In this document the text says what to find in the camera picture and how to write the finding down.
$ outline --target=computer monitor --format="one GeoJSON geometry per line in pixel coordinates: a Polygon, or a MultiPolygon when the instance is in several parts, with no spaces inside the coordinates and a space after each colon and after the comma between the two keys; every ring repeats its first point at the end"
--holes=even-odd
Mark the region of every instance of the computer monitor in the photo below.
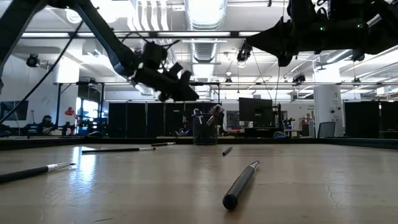
{"type": "Polygon", "coordinates": [[[239,120],[253,121],[254,127],[274,127],[272,100],[239,98],[239,120]]]}

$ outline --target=cable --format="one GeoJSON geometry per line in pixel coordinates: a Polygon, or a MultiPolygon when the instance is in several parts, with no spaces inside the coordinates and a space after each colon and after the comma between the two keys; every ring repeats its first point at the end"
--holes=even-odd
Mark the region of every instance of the cable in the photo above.
{"type": "MultiPolygon", "coordinates": [[[[122,43],[131,35],[131,34],[137,34],[142,40],[144,40],[147,43],[150,43],[149,40],[147,40],[145,37],[143,37],[139,32],[136,31],[131,31],[129,33],[127,33],[123,39],[122,39],[122,43]]],[[[168,50],[169,48],[171,48],[173,45],[179,43],[181,40],[175,40],[174,42],[172,42],[171,44],[166,44],[166,45],[161,45],[161,47],[166,47],[166,50],[168,50]]]]}
{"type": "Polygon", "coordinates": [[[279,77],[280,77],[280,67],[278,68],[278,80],[276,81],[275,105],[276,105],[276,99],[278,97],[279,77]]]}
{"type": "Polygon", "coordinates": [[[72,42],[72,40],[77,36],[77,32],[79,31],[79,29],[81,28],[81,26],[83,25],[83,21],[80,22],[79,26],[76,28],[75,32],[70,36],[68,43],[66,44],[66,46],[63,48],[63,50],[61,51],[60,55],[58,56],[57,60],[55,61],[55,63],[51,66],[51,68],[47,71],[47,73],[43,76],[42,79],[40,79],[40,81],[36,84],[35,87],[33,87],[33,89],[31,89],[30,92],[28,92],[28,94],[26,94],[26,96],[17,104],[17,106],[15,106],[12,110],[10,110],[10,112],[5,115],[1,120],[0,120],[0,124],[2,124],[5,120],[7,120],[7,118],[9,118],[19,107],[21,104],[23,104],[23,102],[26,101],[26,99],[28,99],[28,97],[31,96],[31,94],[42,84],[42,82],[48,77],[48,75],[50,75],[50,73],[55,69],[55,66],[57,66],[57,64],[59,63],[59,61],[61,60],[62,56],[64,55],[64,53],[67,51],[67,48],[69,47],[70,43],[72,42]]]}
{"type": "Polygon", "coordinates": [[[150,43],[149,40],[147,40],[145,37],[143,37],[140,33],[136,32],[136,31],[131,31],[129,33],[127,33],[123,39],[122,39],[122,43],[131,35],[131,34],[137,34],[142,40],[144,40],[147,43],[150,43]]]}
{"type": "Polygon", "coordinates": [[[269,90],[268,90],[268,87],[267,87],[267,83],[266,83],[266,81],[264,80],[264,77],[262,76],[260,66],[259,66],[259,64],[257,63],[256,55],[254,54],[254,51],[253,51],[253,50],[252,50],[252,52],[253,52],[253,57],[254,57],[254,60],[256,61],[256,65],[257,65],[257,68],[258,68],[258,70],[259,70],[259,73],[260,73],[262,82],[264,82],[264,84],[265,84],[265,86],[266,86],[266,88],[267,88],[267,92],[268,92],[269,98],[271,99],[272,102],[274,102],[274,101],[272,100],[271,94],[269,93],[269,90]]]}

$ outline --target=black partition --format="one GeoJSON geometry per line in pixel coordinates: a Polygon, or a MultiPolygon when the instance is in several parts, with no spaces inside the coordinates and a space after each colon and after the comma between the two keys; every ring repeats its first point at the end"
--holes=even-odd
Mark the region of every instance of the black partition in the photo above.
{"type": "Polygon", "coordinates": [[[398,102],[381,102],[382,131],[398,130],[398,102]]]}
{"type": "Polygon", "coordinates": [[[345,102],[345,129],[350,138],[379,137],[379,102],[345,102]]]}
{"type": "Polygon", "coordinates": [[[148,103],[147,138],[164,135],[164,106],[164,103],[148,103]]]}
{"type": "Polygon", "coordinates": [[[111,138],[156,138],[174,136],[184,117],[192,122],[193,109],[208,113],[216,103],[110,103],[111,138]]]}
{"type": "Polygon", "coordinates": [[[127,136],[127,103],[109,104],[109,136],[111,138],[125,138],[127,136]]]}
{"type": "Polygon", "coordinates": [[[183,103],[166,103],[165,109],[165,135],[175,135],[175,131],[182,128],[184,116],[183,103]]]}
{"type": "Polygon", "coordinates": [[[145,103],[127,104],[127,138],[146,136],[145,103]]]}

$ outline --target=wooden table surface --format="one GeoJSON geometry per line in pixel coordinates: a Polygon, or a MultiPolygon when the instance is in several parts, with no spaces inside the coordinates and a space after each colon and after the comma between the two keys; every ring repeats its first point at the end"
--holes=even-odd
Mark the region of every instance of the wooden table surface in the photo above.
{"type": "Polygon", "coordinates": [[[90,154],[62,146],[0,152],[0,173],[76,162],[0,185],[0,223],[398,223],[398,153],[332,145],[167,146],[90,154]],[[221,201],[261,164],[236,211],[221,201]]]}

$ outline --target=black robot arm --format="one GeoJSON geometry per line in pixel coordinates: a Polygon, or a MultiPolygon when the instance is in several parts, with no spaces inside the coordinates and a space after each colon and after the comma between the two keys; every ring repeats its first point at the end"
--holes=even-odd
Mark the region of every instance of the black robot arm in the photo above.
{"type": "Polygon", "coordinates": [[[287,66],[299,52],[353,49],[353,60],[378,54],[398,44],[398,5],[394,0],[326,0],[328,12],[315,12],[311,0],[289,0],[290,19],[283,17],[272,28],[247,37],[249,45],[278,58],[287,66]],[[377,14],[380,19],[368,24],[377,14]]]}
{"type": "Polygon", "coordinates": [[[175,64],[170,71],[159,73],[160,64],[167,58],[167,50],[151,42],[144,48],[142,57],[122,44],[113,30],[100,16],[90,0],[13,0],[0,18],[0,89],[4,64],[11,55],[33,16],[45,6],[70,8],[79,13],[95,37],[108,53],[109,60],[118,74],[127,78],[133,85],[143,83],[161,91],[161,100],[197,100],[199,96],[190,88],[191,73],[185,71],[181,79],[177,73],[182,67],[175,64]]]}

